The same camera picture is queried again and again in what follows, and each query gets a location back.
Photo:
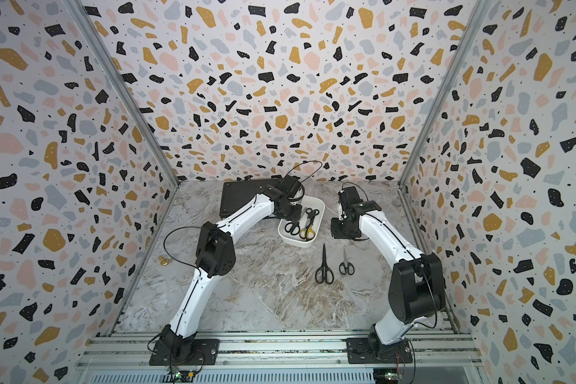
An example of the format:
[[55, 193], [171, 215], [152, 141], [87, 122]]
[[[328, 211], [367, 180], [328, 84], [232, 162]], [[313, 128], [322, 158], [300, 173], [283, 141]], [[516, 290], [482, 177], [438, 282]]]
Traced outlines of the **long all-black scissors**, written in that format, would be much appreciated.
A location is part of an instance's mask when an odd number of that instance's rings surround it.
[[334, 273], [328, 265], [326, 246], [323, 245], [322, 262], [320, 267], [315, 271], [315, 282], [317, 284], [331, 285], [334, 283]]

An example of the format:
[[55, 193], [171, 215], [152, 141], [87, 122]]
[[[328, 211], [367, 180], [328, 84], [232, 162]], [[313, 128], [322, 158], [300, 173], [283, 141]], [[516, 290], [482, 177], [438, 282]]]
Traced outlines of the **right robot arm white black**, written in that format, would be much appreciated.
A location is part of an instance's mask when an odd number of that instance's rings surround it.
[[388, 301], [390, 309], [374, 324], [368, 343], [371, 350], [403, 341], [416, 326], [431, 328], [426, 318], [445, 308], [445, 280], [440, 258], [412, 245], [374, 201], [363, 200], [356, 187], [338, 193], [339, 217], [331, 219], [335, 239], [366, 237], [392, 268]]

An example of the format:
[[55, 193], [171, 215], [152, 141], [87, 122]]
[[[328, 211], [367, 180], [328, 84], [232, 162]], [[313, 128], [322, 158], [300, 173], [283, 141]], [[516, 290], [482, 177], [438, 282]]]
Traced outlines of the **small black thin scissors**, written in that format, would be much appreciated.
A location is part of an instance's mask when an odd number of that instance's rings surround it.
[[355, 273], [355, 266], [348, 259], [346, 249], [343, 250], [343, 260], [339, 264], [339, 273], [341, 275], [353, 275]]

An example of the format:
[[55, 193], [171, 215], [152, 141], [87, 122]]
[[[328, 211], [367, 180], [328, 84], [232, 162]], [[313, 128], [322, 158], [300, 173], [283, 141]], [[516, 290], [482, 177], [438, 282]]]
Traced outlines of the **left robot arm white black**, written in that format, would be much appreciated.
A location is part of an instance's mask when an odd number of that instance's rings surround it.
[[153, 349], [161, 363], [181, 363], [191, 354], [203, 311], [214, 288], [235, 266], [235, 243], [263, 219], [274, 216], [289, 222], [300, 219], [302, 206], [294, 201], [301, 182], [293, 176], [278, 185], [265, 185], [231, 216], [199, 227], [195, 269], [190, 287], [170, 323], [163, 327]]

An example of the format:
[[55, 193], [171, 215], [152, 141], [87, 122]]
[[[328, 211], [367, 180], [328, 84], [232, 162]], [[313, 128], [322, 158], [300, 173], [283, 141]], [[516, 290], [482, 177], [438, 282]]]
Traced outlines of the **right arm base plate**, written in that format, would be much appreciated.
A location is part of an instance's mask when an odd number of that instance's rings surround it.
[[350, 364], [407, 364], [414, 360], [411, 345], [406, 339], [383, 345], [376, 339], [349, 338], [346, 345]]

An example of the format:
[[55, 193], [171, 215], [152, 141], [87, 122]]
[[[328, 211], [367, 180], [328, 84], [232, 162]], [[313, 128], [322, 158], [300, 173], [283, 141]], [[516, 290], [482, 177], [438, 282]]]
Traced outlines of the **yellow handled scissors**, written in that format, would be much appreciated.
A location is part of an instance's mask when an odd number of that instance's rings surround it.
[[307, 227], [305, 224], [305, 226], [299, 232], [299, 238], [301, 238], [301, 240], [305, 240], [305, 241], [313, 240], [315, 237], [315, 231], [312, 229], [312, 227]]

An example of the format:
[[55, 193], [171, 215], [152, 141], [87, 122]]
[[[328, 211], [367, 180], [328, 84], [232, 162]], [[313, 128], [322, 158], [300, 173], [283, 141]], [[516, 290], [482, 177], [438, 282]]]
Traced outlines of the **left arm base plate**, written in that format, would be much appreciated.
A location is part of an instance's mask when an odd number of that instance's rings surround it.
[[155, 343], [150, 366], [213, 366], [219, 352], [219, 339], [193, 339], [178, 345], [167, 341]]

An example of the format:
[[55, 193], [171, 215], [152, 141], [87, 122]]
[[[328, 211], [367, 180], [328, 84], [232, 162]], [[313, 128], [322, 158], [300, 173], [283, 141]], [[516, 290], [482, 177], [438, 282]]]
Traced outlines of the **black handled steel scissors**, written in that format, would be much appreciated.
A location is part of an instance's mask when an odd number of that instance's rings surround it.
[[[303, 217], [305, 220], [307, 220], [306, 213], [303, 215]], [[285, 225], [284, 230], [289, 235], [299, 236], [299, 232], [300, 230], [302, 230], [302, 228], [300, 226], [300, 222], [289, 222], [288, 224]]]

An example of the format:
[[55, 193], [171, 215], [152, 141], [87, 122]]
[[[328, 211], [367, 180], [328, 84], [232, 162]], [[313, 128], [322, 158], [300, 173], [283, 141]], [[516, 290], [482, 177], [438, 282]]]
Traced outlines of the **white plastic storage box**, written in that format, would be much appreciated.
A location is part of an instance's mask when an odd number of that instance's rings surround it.
[[288, 245], [307, 248], [318, 238], [326, 205], [323, 200], [307, 195], [302, 198], [300, 205], [302, 210], [299, 219], [295, 222], [281, 219], [278, 234]]

